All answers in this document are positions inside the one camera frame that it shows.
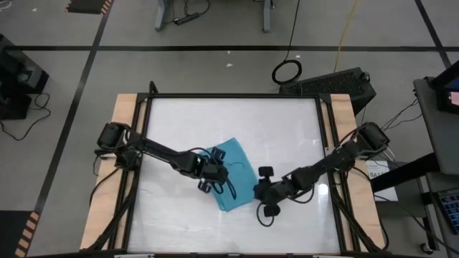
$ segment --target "blue cloth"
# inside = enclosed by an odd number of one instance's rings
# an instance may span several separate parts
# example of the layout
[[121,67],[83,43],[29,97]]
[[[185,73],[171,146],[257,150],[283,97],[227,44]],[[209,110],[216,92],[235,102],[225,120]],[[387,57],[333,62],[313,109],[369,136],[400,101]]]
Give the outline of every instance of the blue cloth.
[[220,210],[231,211],[239,206],[250,203],[254,199],[253,186],[258,183],[257,177],[239,142],[232,138],[215,146],[226,153],[223,166],[228,170],[228,179],[236,190],[236,199],[232,198],[228,183],[223,185],[223,193],[212,189],[212,194]]

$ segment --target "wooden board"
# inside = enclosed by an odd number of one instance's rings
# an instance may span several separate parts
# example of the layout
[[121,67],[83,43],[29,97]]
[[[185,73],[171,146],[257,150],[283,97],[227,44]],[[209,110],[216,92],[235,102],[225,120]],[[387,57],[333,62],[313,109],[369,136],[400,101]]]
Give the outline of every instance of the wooden board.
[[[347,133],[357,127],[351,99],[349,95],[331,95],[331,105],[335,117],[336,129],[338,131],[338,138],[341,140]],[[367,173],[364,161],[357,161],[356,167]],[[352,208],[354,210],[354,217],[373,242],[378,247],[382,248],[384,246],[384,237],[382,235],[381,224],[379,223],[376,204],[374,203],[372,185],[368,182],[368,179],[355,170],[349,172],[347,182]],[[348,247],[348,250],[352,250],[351,246],[348,244],[346,244],[346,247]]]
[[[115,109],[113,111],[112,122],[130,125],[132,123],[134,109],[136,106],[136,98],[137,94],[118,95]],[[114,158],[101,161],[98,171],[99,176],[96,183],[100,182],[109,173],[111,173],[115,169],[114,165]],[[110,220],[113,218],[120,180],[121,171],[117,172],[101,184],[99,189],[94,193],[93,202],[91,203],[89,214],[87,215],[85,233],[83,234],[80,245],[81,249],[89,247],[100,236]]]
[[[113,122],[131,124],[133,118],[134,107],[136,104],[136,94],[120,94],[116,100],[115,109],[113,112]],[[352,110],[351,101],[348,95],[332,95],[332,108],[336,121],[336,127],[339,138],[344,137],[348,132],[356,127],[354,112]],[[330,143],[331,130],[328,123],[326,110],[323,112],[326,125],[327,139]],[[143,116],[140,116],[140,124],[143,121]],[[102,161],[99,169],[98,181],[105,178],[114,167],[114,159]],[[356,167],[366,172],[365,162],[357,162]],[[118,188],[120,184],[121,173],[115,174],[112,178],[108,179],[96,191],[93,197],[93,203],[87,218],[85,233],[83,234],[80,248],[90,246],[102,233],[107,224],[113,217],[116,198],[118,195]],[[382,235],[381,225],[379,224],[376,204],[372,194],[370,182],[368,182],[362,175],[358,173],[349,173],[348,177],[349,192],[351,202],[353,204],[354,216],[361,224],[365,232],[371,237],[374,243],[379,246],[384,246],[384,238]],[[346,247],[352,250],[351,236],[349,233],[349,223],[342,217],[344,236]],[[121,239],[123,237],[125,220],[122,220],[118,227],[117,241],[115,247],[121,246]]]

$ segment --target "white tabletop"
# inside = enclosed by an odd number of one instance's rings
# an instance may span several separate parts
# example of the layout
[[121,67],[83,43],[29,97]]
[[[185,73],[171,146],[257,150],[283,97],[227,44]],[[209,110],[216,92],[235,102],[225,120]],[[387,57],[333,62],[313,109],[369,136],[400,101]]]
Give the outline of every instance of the white tabletop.
[[[274,168],[273,180],[323,158],[313,99],[154,99],[147,137],[176,151],[234,137],[256,174]],[[258,201],[220,211],[198,181],[144,157],[129,252],[339,253],[326,175],[310,203],[280,202],[280,215],[265,228],[256,219]]]

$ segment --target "desk leg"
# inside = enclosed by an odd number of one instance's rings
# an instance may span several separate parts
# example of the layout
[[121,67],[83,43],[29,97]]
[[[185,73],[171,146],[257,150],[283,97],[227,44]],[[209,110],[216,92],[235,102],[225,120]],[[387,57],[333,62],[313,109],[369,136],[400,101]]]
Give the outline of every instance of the desk leg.
[[373,192],[376,193],[406,181],[416,179],[420,176],[424,176],[426,173],[438,171],[440,171],[440,167],[438,165],[437,157],[434,153],[427,154],[424,157],[418,158],[416,161],[412,161],[399,168],[391,170],[384,175],[373,178]]
[[161,31],[165,25],[165,18],[167,18],[167,11],[169,10],[170,0],[158,0],[158,13],[156,14],[155,30]]
[[271,0],[265,0],[263,5],[263,31],[271,30]]

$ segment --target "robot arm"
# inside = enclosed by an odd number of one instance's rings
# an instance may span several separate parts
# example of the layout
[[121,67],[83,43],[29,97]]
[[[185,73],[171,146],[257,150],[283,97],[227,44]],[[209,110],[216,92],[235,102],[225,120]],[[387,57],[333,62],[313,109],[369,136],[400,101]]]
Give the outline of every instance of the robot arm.
[[139,153],[145,153],[169,163],[183,176],[203,179],[206,183],[223,185],[228,177],[228,170],[223,166],[222,161],[224,151],[213,148],[211,157],[191,151],[177,152],[143,138],[139,133],[131,130],[128,125],[121,123],[107,123],[100,134],[98,145],[100,150],[97,150],[96,154],[114,153],[116,155],[115,166],[123,169],[135,167]]
[[271,182],[273,168],[259,168],[260,176],[264,178],[254,187],[255,198],[265,204],[265,216],[277,216],[280,213],[278,202],[296,199],[310,191],[325,173],[349,171],[357,158],[372,158],[384,151],[388,143],[389,139],[376,124],[365,123],[352,133],[349,141],[330,155],[312,166],[295,169],[282,177],[282,181]]

